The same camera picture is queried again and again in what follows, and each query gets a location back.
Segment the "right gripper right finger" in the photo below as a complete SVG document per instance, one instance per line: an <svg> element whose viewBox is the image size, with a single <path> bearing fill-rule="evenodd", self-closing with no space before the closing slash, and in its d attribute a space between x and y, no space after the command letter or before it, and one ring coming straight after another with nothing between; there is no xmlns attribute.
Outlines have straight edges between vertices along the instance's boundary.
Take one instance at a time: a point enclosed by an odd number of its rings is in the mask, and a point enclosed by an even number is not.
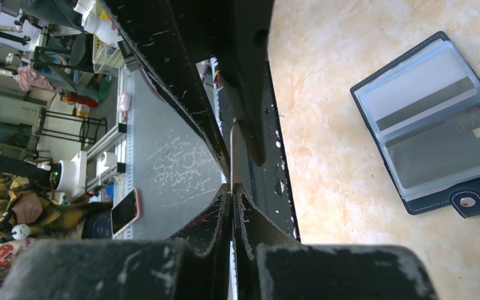
<svg viewBox="0 0 480 300"><path fill-rule="evenodd" d="M421 260L393 245L304 245L232 188L239 299L437 299Z"/></svg>

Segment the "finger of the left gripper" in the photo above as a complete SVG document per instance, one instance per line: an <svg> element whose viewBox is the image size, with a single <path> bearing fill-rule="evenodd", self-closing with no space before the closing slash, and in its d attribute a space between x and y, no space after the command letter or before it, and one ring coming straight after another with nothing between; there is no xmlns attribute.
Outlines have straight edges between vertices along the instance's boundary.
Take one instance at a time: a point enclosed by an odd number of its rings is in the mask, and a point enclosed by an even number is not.
<svg viewBox="0 0 480 300"><path fill-rule="evenodd" d="M228 177L228 150L170 1L104 1L103 6L160 95L205 142Z"/></svg>
<svg viewBox="0 0 480 300"><path fill-rule="evenodd" d="M262 132L265 89L271 85L268 63L268 35L273 1L170 1L174 54L169 70L179 83L171 85L178 107L183 108L219 162L225 145L217 125L200 99L200 81L194 60L215 55L220 77L229 94L234 117L252 160L266 161Z"/></svg>

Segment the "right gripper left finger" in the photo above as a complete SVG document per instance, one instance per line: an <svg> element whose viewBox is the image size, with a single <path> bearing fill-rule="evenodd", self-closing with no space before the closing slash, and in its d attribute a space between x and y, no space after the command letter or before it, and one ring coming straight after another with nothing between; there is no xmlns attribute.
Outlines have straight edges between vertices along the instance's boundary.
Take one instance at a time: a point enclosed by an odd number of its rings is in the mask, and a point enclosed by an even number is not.
<svg viewBox="0 0 480 300"><path fill-rule="evenodd" d="M157 241L43 240L21 254L0 299L226 299L229 186Z"/></svg>

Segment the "silver striped credit card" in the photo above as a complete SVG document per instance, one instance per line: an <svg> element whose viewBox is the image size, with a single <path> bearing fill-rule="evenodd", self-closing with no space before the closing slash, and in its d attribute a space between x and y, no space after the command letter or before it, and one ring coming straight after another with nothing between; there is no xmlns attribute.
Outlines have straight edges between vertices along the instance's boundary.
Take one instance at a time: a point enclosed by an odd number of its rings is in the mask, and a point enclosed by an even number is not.
<svg viewBox="0 0 480 300"><path fill-rule="evenodd" d="M453 48L419 57L360 94L381 134L389 134L475 96L480 84Z"/></svg>

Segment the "navy blue card holder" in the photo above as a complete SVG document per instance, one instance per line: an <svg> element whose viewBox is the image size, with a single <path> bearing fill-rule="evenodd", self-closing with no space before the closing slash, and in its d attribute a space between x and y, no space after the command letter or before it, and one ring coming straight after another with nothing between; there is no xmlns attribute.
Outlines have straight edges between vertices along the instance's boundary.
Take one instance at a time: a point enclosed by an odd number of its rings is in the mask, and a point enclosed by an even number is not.
<svg viewBox="0 0 480 300"><path fill-rule="evenodd" d="M350 93L409 214L480 216L480 78L445 32Z"/></svg>

